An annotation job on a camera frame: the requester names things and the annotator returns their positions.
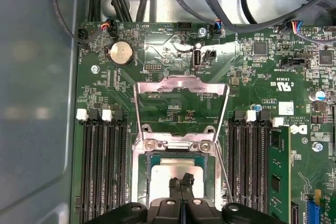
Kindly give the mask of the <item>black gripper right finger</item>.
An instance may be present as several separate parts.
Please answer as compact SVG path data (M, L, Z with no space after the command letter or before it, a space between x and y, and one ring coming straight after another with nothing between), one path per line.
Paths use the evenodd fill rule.
M228 203L221 210L208 204L205 199L195 198L192 190L194 175L185 173L182 185L186 187L185 206L189 223L283 223L278 218L256 211L239 203Z

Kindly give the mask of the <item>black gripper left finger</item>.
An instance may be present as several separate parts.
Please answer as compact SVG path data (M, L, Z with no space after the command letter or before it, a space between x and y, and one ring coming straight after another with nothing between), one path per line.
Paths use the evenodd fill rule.
M158 198L150 207L130 202L89 221L89 223L180 223L181 195L177 178L169 181L170 198Z

